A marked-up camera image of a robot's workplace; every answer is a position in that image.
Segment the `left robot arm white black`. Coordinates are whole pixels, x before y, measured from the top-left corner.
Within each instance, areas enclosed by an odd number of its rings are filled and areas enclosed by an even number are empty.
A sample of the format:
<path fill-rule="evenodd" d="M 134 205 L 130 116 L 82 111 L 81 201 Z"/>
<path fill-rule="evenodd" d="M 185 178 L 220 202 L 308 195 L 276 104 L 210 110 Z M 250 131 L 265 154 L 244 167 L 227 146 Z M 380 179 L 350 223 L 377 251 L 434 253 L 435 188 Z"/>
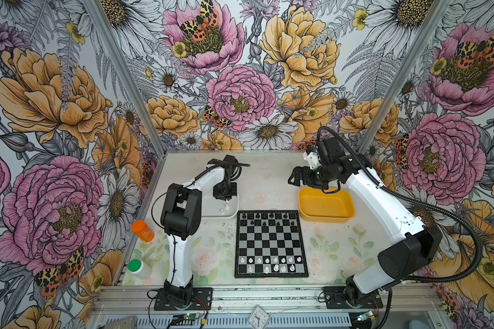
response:
<path fill-rule="evenodd" d="M 214 158 L 195 178 L 168 187 L 159 224 L 170 247 L 170 270 L 160 291 L 168 306 L 186 308 L 196 299 L 191 266 L 193 236 L 204 218 L 237 215 L 240 199 L 236 180 L 244 167 L 249 164 L 232 155 Z"/>

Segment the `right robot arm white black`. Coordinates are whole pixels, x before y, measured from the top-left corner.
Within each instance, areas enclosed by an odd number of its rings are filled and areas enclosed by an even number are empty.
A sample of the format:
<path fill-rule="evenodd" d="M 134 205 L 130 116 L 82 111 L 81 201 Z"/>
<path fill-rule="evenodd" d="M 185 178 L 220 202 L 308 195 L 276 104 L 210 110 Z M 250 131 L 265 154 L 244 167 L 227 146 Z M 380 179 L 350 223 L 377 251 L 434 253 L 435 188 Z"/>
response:
<path fill-rule="evenodd" d="M 443 237 L 441 231 L 426 226 L 389 193 L 362 154 L 346 154 L 341 142 L 332 137 L 307 147 L 303 157 L 307 165 L 293 169 L 289 184 L 323 193 L 338 193 L 346 186 L 350 195 L 365 203 L 391 243 L 374 264 L 347 279 L 342 296 L 348 305 L 359 307 L 379 290 L 398 285 L 430 264 Z M 332 182 L 337 184 L 334 190 Z"/>

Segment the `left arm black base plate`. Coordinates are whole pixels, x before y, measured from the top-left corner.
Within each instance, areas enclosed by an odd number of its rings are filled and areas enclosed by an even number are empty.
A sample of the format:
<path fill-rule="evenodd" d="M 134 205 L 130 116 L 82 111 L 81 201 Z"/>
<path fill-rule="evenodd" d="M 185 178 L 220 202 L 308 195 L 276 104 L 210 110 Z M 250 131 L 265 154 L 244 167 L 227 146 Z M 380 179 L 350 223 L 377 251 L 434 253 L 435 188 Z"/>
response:
<path fill-rule="evenodd" d="M 155 311 L 209 311 L 213 301 L 214 290 L 208 287 L 193 288 L 180 291 L 176 287 L 174 292 L 165 288 L 153 298 Z"/>

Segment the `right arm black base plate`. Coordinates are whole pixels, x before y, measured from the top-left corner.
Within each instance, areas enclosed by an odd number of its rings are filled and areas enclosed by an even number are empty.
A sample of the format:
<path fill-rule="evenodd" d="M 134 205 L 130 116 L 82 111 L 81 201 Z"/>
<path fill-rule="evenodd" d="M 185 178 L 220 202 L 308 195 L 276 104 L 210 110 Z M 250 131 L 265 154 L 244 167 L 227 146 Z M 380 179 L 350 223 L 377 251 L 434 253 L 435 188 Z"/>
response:
<path fill-rule="evenodd" d="M 322 288 L 318 299 L 323 300 L 328 309 L 380 309 L 384 307 L 378 290 L 363 294 L 352 287 L 327 286 Z"/>

